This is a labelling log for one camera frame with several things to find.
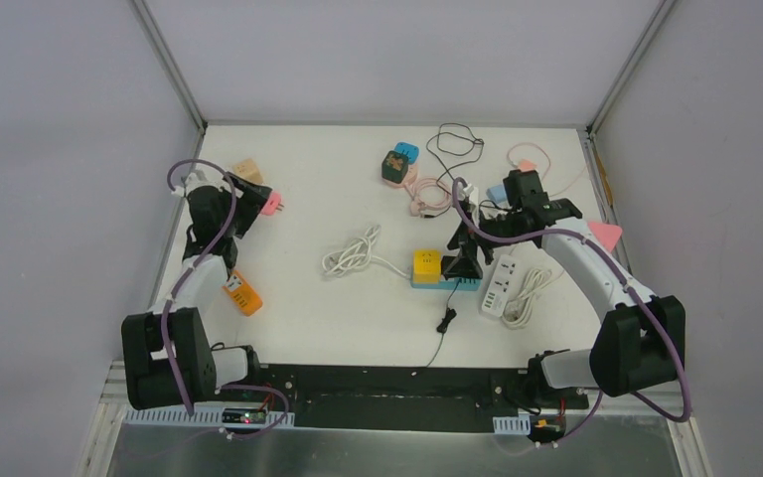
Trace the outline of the pink cube socket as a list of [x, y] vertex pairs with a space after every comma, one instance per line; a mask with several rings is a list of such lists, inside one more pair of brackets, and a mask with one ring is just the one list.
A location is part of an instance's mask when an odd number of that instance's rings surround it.
[[260, 214], [265, 216], [273, 216], [284, 209], [282, 196], [275, 191], [272, 191], [266, 199], [264, 205], [260, 209]]

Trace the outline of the orange power strip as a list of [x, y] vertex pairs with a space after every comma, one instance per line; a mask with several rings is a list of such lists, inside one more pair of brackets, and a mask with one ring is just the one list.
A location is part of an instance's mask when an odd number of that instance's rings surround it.
[[231, 272], [228, 281], [223, 286], [223, 290], [243, 316], [252, 316], [263, 305], [263, 301], [257, 291], [237, 270]]

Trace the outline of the beige dragon cube adapter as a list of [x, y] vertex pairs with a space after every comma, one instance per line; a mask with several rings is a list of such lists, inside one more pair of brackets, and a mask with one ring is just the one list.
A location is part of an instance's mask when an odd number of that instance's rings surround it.
[[240, 179], [255, 185], [263, 185], [264, 179], [258, 165], [252, 158], [246, 158], [232, 165], [232, 172]]

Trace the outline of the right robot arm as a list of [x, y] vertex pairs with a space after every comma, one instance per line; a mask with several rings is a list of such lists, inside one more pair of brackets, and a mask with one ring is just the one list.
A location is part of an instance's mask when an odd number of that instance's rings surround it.
[[556, 261], [595, 311], [600, 327], [590, 349], [543, 354], [526, 377], [526, 398], [552, 405], [568, 388], [593, 388], [617, 398], [642, 398], [645, 389], [675, 382], [690, 400], [686, 376], [686, 311], [673, 295], [643, 285], [613, 256], [568, 199], [553, 199], [535, 172], [511, 171], [503, 185], [510, 208], [479, 220], [471, 185], [457, 178], [452, 206], [460, 231], [483, 250], [533, 242]]

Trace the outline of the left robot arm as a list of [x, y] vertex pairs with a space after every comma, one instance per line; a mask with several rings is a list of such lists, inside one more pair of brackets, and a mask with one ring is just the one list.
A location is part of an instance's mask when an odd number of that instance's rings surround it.
[[121, 325], [127, 396], [138, 410], [192, 407], [223, 386], [247, 402], [263, 388], [253, 349], [213, 349], [203, 317], [229, 283], [237, 241], [260, 215], [279, 208], [280, 197], [236, 175], [217, 185], [196, 171], [186, 180], [185, 199], [191, 222], [181, 273], [165, 296]]

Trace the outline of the teal power strip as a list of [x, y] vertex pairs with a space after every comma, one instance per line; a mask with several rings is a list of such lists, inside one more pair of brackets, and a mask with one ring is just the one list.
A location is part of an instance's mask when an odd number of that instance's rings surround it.
[[415, 289], [478, 291], [481, 284], [480, 278], [445, 278], [440, 276], [436, 282], [418, 282], [415, 276], [410, 277], [410, 285]]

